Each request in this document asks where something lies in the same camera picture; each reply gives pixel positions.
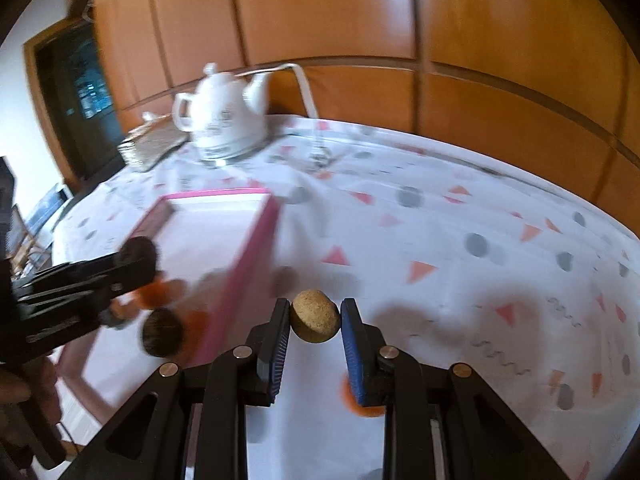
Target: white cable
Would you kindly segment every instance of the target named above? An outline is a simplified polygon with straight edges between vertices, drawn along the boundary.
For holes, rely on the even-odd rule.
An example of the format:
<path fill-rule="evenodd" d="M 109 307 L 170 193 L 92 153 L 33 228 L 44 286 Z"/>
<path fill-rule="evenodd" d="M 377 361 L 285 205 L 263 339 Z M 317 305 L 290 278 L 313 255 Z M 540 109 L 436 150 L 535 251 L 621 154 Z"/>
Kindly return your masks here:
<path fill-rule="evenodd" d="M 249 70 L 249 72 L 242 72 L 236 75 L 242 77 L 245 75 L 253 75 L 264 72 L 277 72 L 278 70 L 284 70 L 286 68 L 292 69 L 293 73 L 296 75 L 298 86 L 300 87 L 300 94 L 302 95 L 302 102 L 305 105 L 306 114 L 311 119 L 319 119 L 320 117 L 318 116 L 318 110 L 316 109 L 314 98 L 311 95 L 311 87 L 309 86 L 309 81 L 306 78 L 305 71 L 302 70 L 302 67 L 300 65 L 296 63 L 284 63 L 273 68 L 259 68 L 257 70 Z"/>
<path fill-rule="evenodd" d="M 296 63 L 283 63 L 281 65 L 275 66 L 273 68 L 258 68 L 256 70 L 249 70 L 248 72 L 242 72 L 237 74 L 237 76 L 242 77 L 246 75 L 253 75 L 265 72 L 277 72 L 279 70 L 286 70 L 290 68 L 293 70 L 293 73 L 296 75 L 296 79 L 298 80 L 298 87 L 300 88 L 300 95 L 302 95 L 302 102 L 305 105 L 306 114 L 310 119 L 319 119 L 318 110 L 316 109 L 316 104 L 314 103 L 314 98 L 311 94 L 311 87 L 309 86 L 309 81 L 306 78 L 305 71 L 302 70 L 302 67 Z M 331 162 L 331 156 L 329 150 L 324 146 L 324 137 L 322 135 L 322 130 L 318 128 L 318 122 L 314 121 L 314 138 L 313 145 L 311 147 L 310 158 L 314 163 L 314 169 L 321 170 L 322 168 L 326 168 Z"/>

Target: table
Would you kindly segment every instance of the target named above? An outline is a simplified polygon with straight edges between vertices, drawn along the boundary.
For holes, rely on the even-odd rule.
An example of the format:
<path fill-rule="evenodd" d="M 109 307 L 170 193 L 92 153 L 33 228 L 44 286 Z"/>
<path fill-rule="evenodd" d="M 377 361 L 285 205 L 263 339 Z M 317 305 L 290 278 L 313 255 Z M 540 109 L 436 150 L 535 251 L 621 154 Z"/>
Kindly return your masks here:
<path fill-rule="evenodd" d="M 640 423 L 635 235 L 558 186 L 462 148 L 337 121 L 270 121 L 274 141 L 232 166 L 205 167 L 187 144 L 149 173 L 125 168 L 60 222 L 54 262 L 116 250 L 162 194 L 269 187 L 285 204 L 274 295 L 355 297 L 388 344 L 430 365 L 471 364 L 570 478 L 604 478 Z M 332 163 L 309 173 L 316 127 Z M 290 345 L 276 405 L 313 428 L 293 436 L 273 426 L 279 462 L 260 478 L 354 478 L 346 463 L 369 426 L 349 434 L 354 415 L 314 411 L 343 371 L 312 378 L 303 396 L 286 390 L 309 362 L 329 370 L 339 338 Z M 354 444 L 322 455 L 338 426 Z M 260 438 L 250 442 L 251 454 Z M 362 478 L 375 478 L 380 450 L 362 454 Z"/>

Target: pink tray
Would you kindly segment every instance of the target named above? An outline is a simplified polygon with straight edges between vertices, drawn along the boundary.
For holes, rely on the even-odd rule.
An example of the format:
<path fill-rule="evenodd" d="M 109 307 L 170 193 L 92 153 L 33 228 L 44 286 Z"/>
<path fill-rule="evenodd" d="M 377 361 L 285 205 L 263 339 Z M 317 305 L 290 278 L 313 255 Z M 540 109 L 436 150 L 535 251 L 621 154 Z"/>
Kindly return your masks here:
<path fill-rule="evenodd" d="M 196 302 L 209 323 L 189 366 L 244 342 L 269 319 L 274 232 L 280 205 L 265 189 L 183 192 L 160 197 L 129 237 L 153 238 L 166 279 L 188 284 L 175 302 Z M 62 349 L 58 373 L 78 401 L 104 424 L 164 360 L 139 342 L 142 313 L 123 330 L 101 328 Z"/>

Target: cork ball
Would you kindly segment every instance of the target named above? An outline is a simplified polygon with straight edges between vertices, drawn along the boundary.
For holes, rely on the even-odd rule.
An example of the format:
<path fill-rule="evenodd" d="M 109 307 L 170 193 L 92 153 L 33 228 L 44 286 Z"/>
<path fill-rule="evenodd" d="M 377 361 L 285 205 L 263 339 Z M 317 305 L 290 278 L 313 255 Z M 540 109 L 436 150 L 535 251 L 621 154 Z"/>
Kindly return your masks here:
<path fill-rule="evenodd" d="M 184 327 L 180 319 L 167 308 L 154 310 L 142 325 L 142 346 L 155 357 L 169 357 L 182 345 Z"/>
<path fill-rule="evenodd" d="M 291 328 L 309 343 L 329 341 L 340 330 L 340 313 L 335 303 L 321 290 L 303 290 L 293 300 Z"/>

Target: cork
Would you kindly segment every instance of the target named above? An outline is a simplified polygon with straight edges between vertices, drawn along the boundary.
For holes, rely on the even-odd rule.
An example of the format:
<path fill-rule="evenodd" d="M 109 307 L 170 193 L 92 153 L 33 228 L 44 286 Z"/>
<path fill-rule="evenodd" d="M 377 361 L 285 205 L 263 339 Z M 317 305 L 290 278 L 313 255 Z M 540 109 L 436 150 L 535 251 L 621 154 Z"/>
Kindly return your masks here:
<path fill-rule="evenodd" d="M 303 290 L 291 305 L 291 328 L 309 343 L 329 341 L 340 330 L 340 313 L 321 290 Z"/>

